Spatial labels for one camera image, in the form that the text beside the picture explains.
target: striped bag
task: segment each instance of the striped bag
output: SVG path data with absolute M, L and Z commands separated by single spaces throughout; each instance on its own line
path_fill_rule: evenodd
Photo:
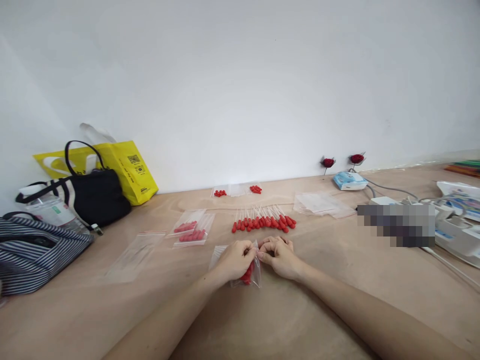
M 41 288 L 79 256 L 94 240 L 60 227 L 24 217 L 0 217 L 1 294 L 28 294 Z

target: plastic bottle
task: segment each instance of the plastic bottle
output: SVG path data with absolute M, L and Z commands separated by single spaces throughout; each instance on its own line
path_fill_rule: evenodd
M 22 187 L 20 192 L 23 196 L 38 193 L 43 190 L 45 185 L 30 185 Z M 26 211 L 35 215 L 40 220 L 59 228 L 70 230 L 78 234 L 89 235 L 90 231 L 80 222 L 69 207 L 58 197 L 52 193 L 47 193 L 39 198 L 29 202 L 26 205 Z

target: blue tissue box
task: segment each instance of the blue tissue box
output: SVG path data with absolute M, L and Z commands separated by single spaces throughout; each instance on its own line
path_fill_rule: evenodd
M 340 190 L 362 190 L 369 183 L 356 172 L 342 171 L 333 177 L 333 181 Z

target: clear plastic bag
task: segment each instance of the clear plastic bag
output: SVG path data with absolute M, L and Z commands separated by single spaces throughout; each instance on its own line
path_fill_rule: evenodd
M 214 186 L 211 188 L 211 198 L 215 198 L 215 192 L 218 191 L 221 193 L 222 191 L 225 191 L 225 195 L 230 196 L 230 185 L 219 185 L 219 186 Z
M 134 281 L 145 267 L 150 254 L 165 237 L 165 231 L 140 232 L 120 257 L 100 278 L 103 284 Z
M 305 215 L 328 214 L 336 219 L 356 213 L 350 206 L 323 191 L 296 193 L 293 210 Z
M 251 186 L 262 187 L 258 181 L 243 182 L 238 184 L 230 184 L 230 196 L 236 198 L 243 195 L 254 194 L 251 190 Z
M 257 249 L 259 248 L 259 244 L 257 243 L 257 240 L 253 242 L 253 246 Z M 228 245 L 215 246 L 215 249 L 213 249 L 213 254 L 211 255 L 210 265 L 208 266 L 208 270 L 211 270 L 215 267 L 215 265 L 218 263 L 220 259 L 220 255 L 222 255 L 222 253 L 225 251 L 227 247 Z M 262 271 L 260 268 L 260 260 L 256 256 L 251 262 L 250 267 L 248 268 L 246 273 L 241 278 L 230 281 L 231 288 L 236 288 L 240 286 L 252 286 L 252 285 L 255 285 L 257 288 L 262 287 Z
M 167 238 L 192 234 L 207 209 L 186 210 L 175 223 Z
M 174 248 L 186 248 L 189 246 L 204 245 L 209 236 L 210 228 L 215 219 L 214 213 L 204 214 L 195 226 L 192 233 L 182 235 L 173 244 Z

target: yellow shopping bag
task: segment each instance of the yellow shopping bag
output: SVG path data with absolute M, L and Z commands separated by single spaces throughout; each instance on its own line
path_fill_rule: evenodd
M 105 167 L 115 170 L 120 179 L 123 195 L 133 206 L 147 202 L 159 190 L 133 141 L 106 142 L 93 147 L 100 153 Z M 52 179 L 72 175 L 67 168 L 64 151 L 48 152 L 33 157 Z M 77 174 L 89 174 L 93 169 L 101 167 L 98 156 L 89 147 L 71 149 L 68 158 Z

